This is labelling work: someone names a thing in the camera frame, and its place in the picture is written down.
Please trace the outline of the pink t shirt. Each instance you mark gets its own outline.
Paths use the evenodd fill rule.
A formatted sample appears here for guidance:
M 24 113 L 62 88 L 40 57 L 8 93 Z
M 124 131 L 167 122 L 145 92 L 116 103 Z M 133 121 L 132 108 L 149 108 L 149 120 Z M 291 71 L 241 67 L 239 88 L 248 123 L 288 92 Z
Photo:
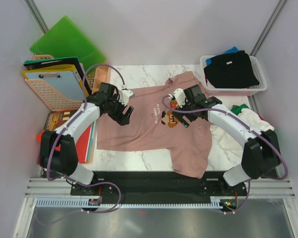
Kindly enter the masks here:
M 188 71 L 167 79 L 165 85 L 134 89 L 129 105 L 134 108 L 128 125 L 120 126 L 108 115 L 98 119 L 97 148 L 109 151 L 168 149 L 175 172 L 201 178 L 212 147 L 211 124 L 197 119 L 183 126 L 162 104 L 163 96 L 200 81 Z

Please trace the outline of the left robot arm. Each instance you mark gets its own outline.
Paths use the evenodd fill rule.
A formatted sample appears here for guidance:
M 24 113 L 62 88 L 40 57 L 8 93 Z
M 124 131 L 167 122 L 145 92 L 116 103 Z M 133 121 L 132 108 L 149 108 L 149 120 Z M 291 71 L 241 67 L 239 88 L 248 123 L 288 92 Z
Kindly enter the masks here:
M 128 125 L 134 110 L 127 106 L 134 92 L 123 88 L 119 90 L 110 83 L 101 83 L 97 92 L 84 99 L 80 108 L 53 131 L 46 130 L 41 136 L 39 164 L 47 170 L 81 183 L 82 190 L 94 195 L 99 190 L 94 172 L 78 162 L 76 143 L 83 132 L 103 114 L 107 114 L 119 125 Z

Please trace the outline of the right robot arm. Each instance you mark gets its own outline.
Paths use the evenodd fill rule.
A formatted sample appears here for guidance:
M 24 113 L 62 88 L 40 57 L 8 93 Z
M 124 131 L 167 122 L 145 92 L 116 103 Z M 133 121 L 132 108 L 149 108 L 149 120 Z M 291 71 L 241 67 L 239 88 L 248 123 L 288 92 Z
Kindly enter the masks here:
M 218 191 L 229 195 L 241 182 L 267 175 L 280 163 L 276 133 L 250 126 L 234 115 L 216 97 L 207 98 L 198 85 L 176 89 L 171 97 L 177 102 L 173 115 L 185 126 L 197 118 L 205 119 L 228 133 L 243 149 L 241 163 L 223 174 Z

